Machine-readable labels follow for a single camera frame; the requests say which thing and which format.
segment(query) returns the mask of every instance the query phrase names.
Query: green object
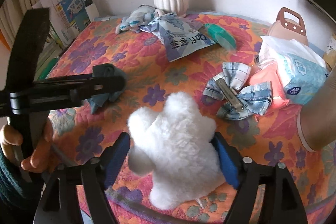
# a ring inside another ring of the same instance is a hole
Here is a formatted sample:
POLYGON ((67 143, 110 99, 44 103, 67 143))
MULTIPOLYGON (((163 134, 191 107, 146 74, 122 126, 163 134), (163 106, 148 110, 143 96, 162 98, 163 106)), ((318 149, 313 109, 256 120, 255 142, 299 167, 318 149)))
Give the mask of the green object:
POLYGON ((235 52, 237 50, 236 40, 227 30, 211 23, 205 24, 204 26, 209 36, 223 48, 229 52, 235 52))
POLYGON ((47 67, 42 71, 38 79, 43 80, 47 78, 49 72, 51 72, 51 70, 57 64, 57 62, 58 62, 58 58, 51 59, 51 61, 48 63, 47 67))

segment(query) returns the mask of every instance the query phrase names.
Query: blue and white plaid fabric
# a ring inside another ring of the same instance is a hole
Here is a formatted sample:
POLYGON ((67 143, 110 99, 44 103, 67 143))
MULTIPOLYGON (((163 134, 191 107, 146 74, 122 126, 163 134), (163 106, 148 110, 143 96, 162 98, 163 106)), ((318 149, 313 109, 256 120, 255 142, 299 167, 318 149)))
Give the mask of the blue and white plaid fabric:
POLYGON ((226 102, 218 110, 217 116, 238 121, 253 114, 264 115, 272 103, 271 82, 250 85, 241 89, 249 78, 251 67, 243 63, 231 62, 224 62, 222 67, 223 72, 208 81, 203 94, 220 101, 226 99, 222 90, 215 83, 216 80, 222 78, 234 93, 241 90, 236 97, 243 104, 244 110, 236 112, 234 107, 226 102))

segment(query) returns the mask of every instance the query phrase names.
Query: beige handbag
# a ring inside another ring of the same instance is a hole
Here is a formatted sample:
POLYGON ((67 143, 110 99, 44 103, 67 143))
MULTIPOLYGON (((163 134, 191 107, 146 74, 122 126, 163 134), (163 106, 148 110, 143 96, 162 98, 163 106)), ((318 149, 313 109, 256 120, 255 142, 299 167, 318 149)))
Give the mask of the beige handbag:
POLYGON ((295 39, 308 46, 305 23, 302 17, 297 12, 286 7, 281 8, 277 16, 277 21, 270 27, 267 35, 286 40, 295 39), (299 23, 292 19, 285 18, 285 12, 298 18, 299 23))

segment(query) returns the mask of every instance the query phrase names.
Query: gray cloth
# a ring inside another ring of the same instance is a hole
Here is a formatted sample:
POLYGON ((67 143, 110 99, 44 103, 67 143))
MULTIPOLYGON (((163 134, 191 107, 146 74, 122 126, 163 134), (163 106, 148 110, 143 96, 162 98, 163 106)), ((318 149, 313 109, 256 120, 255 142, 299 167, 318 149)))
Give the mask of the gray cloth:
MULTIPOLYGON (((122 76, 127 80, 126 73, 124 73, 121 69, 118 69, 112 64, 101 64, 98 66, 94 66, 92 69, 93 77, 111 77, 111 76, 122 76)), ((108 100, 110 102, 114 102, 118 99, 118 97, 125 91, 126 85, 122 91, 113 92, 113 93, 105 93, 94 95, 88 102, 91 106, 91 114, 95 114, 98 108, 102 107, 103 104, 108 100)))

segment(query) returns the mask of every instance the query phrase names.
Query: stuffed animal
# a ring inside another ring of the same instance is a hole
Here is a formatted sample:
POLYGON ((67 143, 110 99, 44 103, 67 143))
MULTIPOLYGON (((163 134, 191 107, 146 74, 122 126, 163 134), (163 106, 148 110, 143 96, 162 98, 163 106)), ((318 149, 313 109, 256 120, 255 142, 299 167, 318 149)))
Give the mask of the stuffed animal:
POLYGON ((132 12, 129 17, 124 17, 122 19, 122 23, 117 26, 115 33, 119 34, 121 31, 127 30, 140 32, 139 26, 147 25, 152 19, 162 15, 164 15, 162 10, 155 9, 149 5, 141 5, 138 9, 132 12))
POLYGON ((139 176, 152 172, 151 203, 174 209, 197 200, 225 182, 212 140, 216 123, 203 117, 184 92, 172 93, 162 112, 142 107, 128 120, 134 141, 128 166, 139 176))

